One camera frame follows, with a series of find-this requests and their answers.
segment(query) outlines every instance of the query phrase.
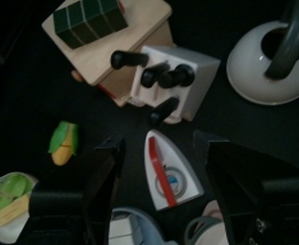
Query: black surface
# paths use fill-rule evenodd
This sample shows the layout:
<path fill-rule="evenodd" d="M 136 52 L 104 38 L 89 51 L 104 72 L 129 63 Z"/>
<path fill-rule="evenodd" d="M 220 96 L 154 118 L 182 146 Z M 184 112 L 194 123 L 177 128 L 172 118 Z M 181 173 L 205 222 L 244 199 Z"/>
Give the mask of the black surface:
<path fill-rule="evenodd" d="M 144 138 L 152 128 L 146 122 L 150 108 L 129 104 L 117 107 L 96 87 L 71 79 L 73 66 L 41 28 L 57 2 L 42 1 L 38 6 L 0 75 L 3 82 L 0 176 L 17 170 L 39 179 L 45 177 L 54 168 L 46 153 L 47 143 L 61 120 L 78 124 L 78 154 L 110 135 L 121 134 L 128 152 L 114 207 L 142 209 L 156 219 L 164 238 L 181 244 L 185 226 L 212 198 L 204 166 L 193 149 L 194 129 L 299 167 L 299 99 L 276 107 L 249 103 L 232 90 L 224 73 L 227 55 L 236 41 L 257 24 L 281 16 L 284 1 L 166 1 L 172 7 L 168 21 L 174 43 L 219 58 L 221 66 L 193 121 L 162 123 L 157 127 L 180 147 L 207 190 L 203 197 L 161 212 L 154 211 L 142 163 Z"/>

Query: black peg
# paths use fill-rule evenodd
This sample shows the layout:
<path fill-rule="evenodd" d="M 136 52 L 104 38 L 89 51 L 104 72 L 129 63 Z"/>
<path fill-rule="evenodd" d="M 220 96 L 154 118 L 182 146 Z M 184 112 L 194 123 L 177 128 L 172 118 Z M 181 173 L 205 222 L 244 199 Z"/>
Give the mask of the black peg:
<path fill-rule="evenodd" d="M 114 51 L 110 56 L 110 66 L 118 70 L 122 66 L 145 66 L 148 55 L 142 53 Z"/>
<path fill-rule="evenodd" d="M 150 88 L 154 82 L 157 81 L 158 75 L 162 72 L 168 71 L 168 69 L 169 69 L 169 65 L 165 62 L 158 63 L 150 67 L 146 67 L 141 73 L 140 84 L 145 88 Z"/>
<path fill-rule="evenodd" d="M 149 113 L 148 122 L 152 126 L 157 126 L 162 120 L 169 116 L 172 111 L 177 108 L 178 99 L 174 97 L 168 98 L 160 103 Z"/>
<path fill-rule="evenodd" d="M 172 88 L 177 85 L 186 87 L 194 81 L 194 71 L 189 65 L 177 65 L 174 70 L 161 73 L 157 83 L 162 88 Z"/>

